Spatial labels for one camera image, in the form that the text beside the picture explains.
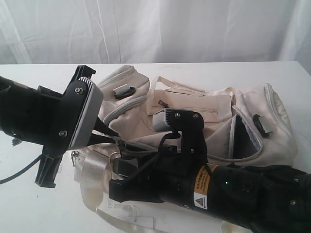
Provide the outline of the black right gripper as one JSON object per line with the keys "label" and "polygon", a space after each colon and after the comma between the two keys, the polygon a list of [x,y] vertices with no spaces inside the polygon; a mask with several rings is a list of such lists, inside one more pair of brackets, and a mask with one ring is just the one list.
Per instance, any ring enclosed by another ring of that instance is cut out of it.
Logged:
{"label": "black right gripper", "polygon": [[[135,180],[124,180],[137,170],[139,174]],[[116,158],[113,159],[113,172],[116,177],[109,181],[109,198],[117,202],[207,205],[206,164],[181,153]]]}

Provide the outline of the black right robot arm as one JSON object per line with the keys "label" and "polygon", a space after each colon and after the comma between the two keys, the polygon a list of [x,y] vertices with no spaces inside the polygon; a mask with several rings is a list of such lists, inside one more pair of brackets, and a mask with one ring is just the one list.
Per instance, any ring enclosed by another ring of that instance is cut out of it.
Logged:
{"label": "black right robot arm", "polygon": [[218,166],[181,153],[157,153],[136,168],[117,162],[126,177],[110,181],[115,201],[168,202],[255,233],[311,230],[311,176],[290,166]]}

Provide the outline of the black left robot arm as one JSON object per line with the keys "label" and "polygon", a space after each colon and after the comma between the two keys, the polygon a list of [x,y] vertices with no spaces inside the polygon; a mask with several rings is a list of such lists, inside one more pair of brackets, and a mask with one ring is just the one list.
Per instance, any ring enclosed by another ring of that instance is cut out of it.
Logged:
{"label": "black left robot arm", "polygon": [[103,92],[90,79],[96,71],[78,66],[64,93],[30,88],[0,79],[0,129],[21,141],[40,144],[49,153],[114,143],[118,133],[98,117]]}

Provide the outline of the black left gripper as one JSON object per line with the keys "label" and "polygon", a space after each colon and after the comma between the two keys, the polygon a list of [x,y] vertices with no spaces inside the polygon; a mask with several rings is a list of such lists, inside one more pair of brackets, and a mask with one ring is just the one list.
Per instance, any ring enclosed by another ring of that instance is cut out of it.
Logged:
{"label": "black left gripper", "polygon": [[[95,74],[96,70],[87,65],[79,65],[70,83],[81,77],[91,79]],[[38,90],[34,90],[6,84],[4,86],[4,132],[22,141],[46,146],[52,121],[64,94],[55,95],[41,86]],[[99,117],[95,121],[93,130],[109,136],[119,135],[105,125]]]}

